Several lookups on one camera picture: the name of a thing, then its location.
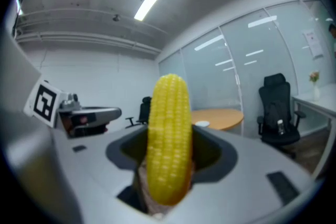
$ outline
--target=flower vase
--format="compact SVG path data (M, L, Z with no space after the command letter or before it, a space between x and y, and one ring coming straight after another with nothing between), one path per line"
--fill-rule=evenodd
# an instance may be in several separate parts
M320 89L316 85L316 83L313 84L313 100L319 101L320 100Z

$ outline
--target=bouquet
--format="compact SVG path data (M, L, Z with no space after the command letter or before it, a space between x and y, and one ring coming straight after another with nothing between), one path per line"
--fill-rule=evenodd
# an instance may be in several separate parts
M320 72L318 71L312 72L309 75L309 81L311 81L314 84L319 80L319 78L320 78Z

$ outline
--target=wooden floor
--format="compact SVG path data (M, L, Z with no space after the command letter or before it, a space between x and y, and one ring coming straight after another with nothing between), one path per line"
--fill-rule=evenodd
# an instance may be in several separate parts
M329 131L322 131L302 137L298 142L286 146L285 149L296 152L294 161L309 171L314 172L325 149L329 137Z

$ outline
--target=backpack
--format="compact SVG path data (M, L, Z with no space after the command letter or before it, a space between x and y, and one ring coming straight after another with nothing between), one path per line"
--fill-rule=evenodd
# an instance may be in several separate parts
M265 125L271 130L277 130L278 120L283 120L285 130L288 128L287 107L280 101L272 101L265 107Z

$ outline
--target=chair backrest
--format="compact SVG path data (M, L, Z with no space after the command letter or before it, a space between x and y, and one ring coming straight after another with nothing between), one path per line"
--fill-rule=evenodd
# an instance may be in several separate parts
M264 86L259 89L259 95L265 109L272 102L281 102L286 106L287 121L290 122L290 84L281 73L264 78Z
M139 121L148 122L149 112L151 109L151 100L151 97L145 97L142 99L142 104L140 105Z

